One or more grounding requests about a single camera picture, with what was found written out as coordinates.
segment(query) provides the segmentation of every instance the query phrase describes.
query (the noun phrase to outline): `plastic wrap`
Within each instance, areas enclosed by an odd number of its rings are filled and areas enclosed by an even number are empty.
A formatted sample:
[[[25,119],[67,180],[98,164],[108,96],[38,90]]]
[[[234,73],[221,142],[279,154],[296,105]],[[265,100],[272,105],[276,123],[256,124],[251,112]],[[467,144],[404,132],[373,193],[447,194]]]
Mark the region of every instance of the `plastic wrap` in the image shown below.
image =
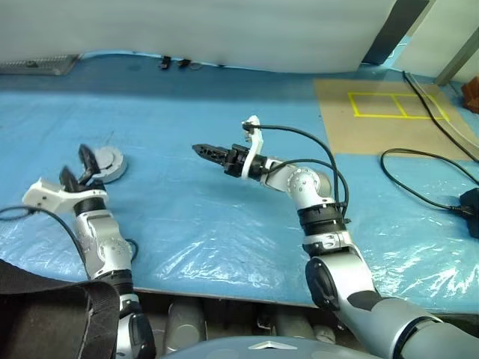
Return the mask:
[[[80,143],[113,145],[129,168],[107,186],[108,206],[123,236],[140,245],[137,287],[312,305],[303,234],[287,195],[228,177],[191,149],[244,144],[241,121],[251,114],[326,139],[312,78],[209,67],[165,73],[155,65],[113,56],[82,62],[63,78],[2,78],[2,206],[20,202],[40,176],[57,181],[63,165],[79,173]],[[298,135],[265,130],[263,138],[266,155],[325,159]],[[349,228],[378,290],[435,311],[478,312],[479,242],[465,221],[398,189],[374,156],[337,159],[350,184]],[[391,158],[388,166],[445,203],[472,187],[439,162]],[[64,218],[73,224],[72,215]],[[85,279],[66,233],[42,215],[0,222],[0,258],[48,277]]]

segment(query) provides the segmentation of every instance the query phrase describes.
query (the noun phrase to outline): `white backdrop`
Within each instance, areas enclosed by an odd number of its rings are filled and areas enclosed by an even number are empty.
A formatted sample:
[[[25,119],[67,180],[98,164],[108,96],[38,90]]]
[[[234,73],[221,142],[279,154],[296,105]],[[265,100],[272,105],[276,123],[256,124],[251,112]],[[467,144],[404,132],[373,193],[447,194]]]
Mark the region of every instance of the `white backdrop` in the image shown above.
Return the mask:
[[[479,25],[479,0],[436,0],[394,67],[437,77]],[[469,82],[479,74],[476,52],[454,80]]]
[[[395,0],[0,0],[0,61],[135,50],[295,73],[355,70]]]

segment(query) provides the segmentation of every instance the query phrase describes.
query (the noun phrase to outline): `silver robot arm segment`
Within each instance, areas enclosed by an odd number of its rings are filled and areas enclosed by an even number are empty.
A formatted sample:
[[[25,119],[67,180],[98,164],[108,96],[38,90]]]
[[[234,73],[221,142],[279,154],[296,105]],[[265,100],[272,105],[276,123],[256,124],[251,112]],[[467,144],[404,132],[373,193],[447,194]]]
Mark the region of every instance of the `silver robot arm segment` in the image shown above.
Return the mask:
[[[305,274],[313,302],[332,311],[371,354],[388,359],[477,357],[477,338],[413,303],[383,298],[376,291],[325,174],[295,165],[271,171],[283,161],[258,152],[252,156],[249,148],[238,144],[230,150],[209,144],[193,149],[230,176],[244,178],[246,172],[248,178],[291,197],[305,233],[302,247],[310,256]]]
[[[132,249],[106,208],[104,185],[97,180],[90,182],[100,172],[93,152],[81,145],[79,156],[85,168],[79,179],[65,167],[60,174],[61,185],[40,179],[27,191],[23,202],[51,212],[75,213],[79,254],[88,279],[111,284],[120,297],[116,358],[153,359],[153,332],[133,291]]]

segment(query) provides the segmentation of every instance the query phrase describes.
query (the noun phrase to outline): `cardboard surface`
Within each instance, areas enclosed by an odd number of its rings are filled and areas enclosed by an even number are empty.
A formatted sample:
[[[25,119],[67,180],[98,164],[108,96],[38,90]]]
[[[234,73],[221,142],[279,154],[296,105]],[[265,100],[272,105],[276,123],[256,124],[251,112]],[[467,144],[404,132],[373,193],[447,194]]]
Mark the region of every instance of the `cardboard surface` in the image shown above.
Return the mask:
[[[450,159],[470,159],[436,127],[406,83],[326,79],[316,80],[315,87],[334,153],[377,155],[392,147],[406,147]],[[449,120],[477,143],[439,87],[423,88],[438,106],[433,109],[435,117]]]

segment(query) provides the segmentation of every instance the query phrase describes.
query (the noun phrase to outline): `black cable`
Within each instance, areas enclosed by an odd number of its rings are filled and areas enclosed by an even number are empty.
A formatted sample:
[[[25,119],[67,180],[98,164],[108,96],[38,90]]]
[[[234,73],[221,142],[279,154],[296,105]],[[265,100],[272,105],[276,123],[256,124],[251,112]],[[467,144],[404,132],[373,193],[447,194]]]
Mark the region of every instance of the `black cable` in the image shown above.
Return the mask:
[[[331,169],[332,169],[332,172],[333,172],[333,183],[334,183],[333,187],[334,187],[334,193],[335,193],[335,201],[336,201],[336,203],[339,203],[338,167],[336,166],[335,157],[332,155],[332,152],[329,149],[329,147],[324,142],[322,142],[318,137],[312,135],[309,132],[302,131],[301,129],[295,129],[294,127],[289,127],[289,126],[252,125],[250,123],[244,123],[243,128],[245,130],[249,130],[249,129],[278,129],[280,131],[294,132],[294,133],[297,133],[298,135],[305,136],[305,137],[313,140],[317,144],[319,144],[324,149],[324,151],[326,152],[326,155],[328,155],[328,157],[329,157],[329,161],[331,162]]]
[[[429,114],[429,117],[431,117],[431,120],[434,122],[434,124],[444,133],[453,144],[455,144],[461,151],[463,151],[467,156],[469,156],[474,162],[479,162],[479,159],[474,156],[472,153],[470,153],[462,144],[460,144],[454,137],[451,136],[445,129],[442,128],[442,126],[439,124],[437,119],[434,117],[434,114],[432,113],[429,105],[426,103],[424,97],[419,93],[419,90],[416,88],[416,86],[412,83],[412,81],[409,79],[409,74],[406,73],[406,71],[403,71],[403,79],[406,80],[406,82],[411,86],[411,89],[415,92],[416,95],[418,95],[422,105],[426,109],[427,113]]]
[[[328,162],[320,161],[319,159],[291,159],[289,161],[284,161],[280,163],[279,165],[276,165],[275,167],[272,167],[269,169],[268,174],[277,171],[283,167],[286,167],[288,165],[294,164],[294,163],[300,163],[300,162],[311,162],[311,163],[317,163],[319,165],[325,166],[327,168],[331,168],[332,166]],[[344,204],[343,204],[343,210],[342,214],[343,217],[346,216],[346,211],[347,207],[350,203],[350,189],[347,185],[346,179],[344,178],[343,174],[338,170],[338,176],[341,182],[343,183],[343,188],[344,188]]]
[[[136,256],[138,256],[138,251],[139,251],[139,249],[140,249],[140,246],[139,246],[139,244],[137,243],[137,241],[134,240],[134,239],[128,238],[128,239],[125,239],[125,241],[127,241],[128,243],[130,243],[130,245],[135,248],[135,251],[133,252],[133,255],[132,255],[132,262],[133,262],[133,261],[135,260]]]
[[[433,200],[430,200],[429,198],[426,198],[425,196],[423,196],[422,194],[419,194],[418,192],[416,192],[415,190],[413,190],[412,188],[408,187],[407,185],[405,185],[404,183],[402,183],[400,180],[398,179],[395,179],[391,173],[389,173],[389,171],[386,169],[385,165],[384,165],[384,158],[389,154],[389,153],[409,153],[409,154],[414,154],[414,155],[421,155],[421,156],[429,156],[429,157],[433,157],[434,159],[441,159],[442,161],[446,161],[447,163],[450,163],[451,165],[453,165],[454,167],[458,168],[459,170],[461,170],[467,177],[469,177],[472,181],[474,181],[477,185],[479,185],[479,179],[475,178],[474,176],[472,176],[472,174],[470,174],[464,167],[462,167],[461,165],[459,165],[458,163],[454,162],[454,161],[451,161],[450,159],[446,159],[445,157],[443,156],[440,156],[440,155],[436,155],[434,153],[428,153],[428,152],[422,152],[422,151],[417,151],[417,150],[411,150],[411,149],[408,149],[408,148],[391,148],[390,150],[387,150],[385,151],[382,155],[381,155],[381,159],[380,159],[380,164],[381,164],[381,169],[382,171],[384,172],[384,174],[391,180],[393,181],[394,183],[396,183],[398,186],[404,188],[405,190],[407,190],[409,193],[415,195],[416,197],[418,198],[421,198],[424,202],[427,202],[428,204],[430,205],[433,205],[433,206],[436,206],[436,207],[439,207],[439,208],[442,208],[442,209],[447,209],[447,210],[451,210],[451,211],[454,211],[454,212],[462,212],[463,210],[458,207],[458,206],[448,206],[448,205],[445,205],[445,204],[441,204],[441,203],[437,203],[437,202],[434,202]]]
[[[27,206],[27,205],[24,205],[24,204],[23,205],[18,205],[18,206],[9,206],[9,207],[2,208],[2,209],[0,209],[0,214],[5,213],[5,212],[9,212],[9,211],[15,211],[15,210],[18,210],[18,209],[26,210],[27,213],[25,213],[23,215],[15,215],[15,216],[11,216],[11,217],[0,217],[0,221],[15,221],[15,220],[18,220],[18,219],[26,218],[30,215],[33,215],[36,212],[45,213],[46,215],[49,215],[50,217],[55,219],[67,231],[68,236],[70,236],[70,238],[73,241],[73,244],[76,247],[76,250],[78,251],[78,255],[82,259],[82,263],[85,263],[85,255],[83,254],[83,251],[80,248],[80,244],[79,244],[78,240],[76,239],[75,233],[73,233],[73,231],[70,229],[70,227],[68,227],[68,224],[65,223],[65,221],[63,219],[61,219],[55,213],[50,212],[47,209],[40,208],[40,207]]]

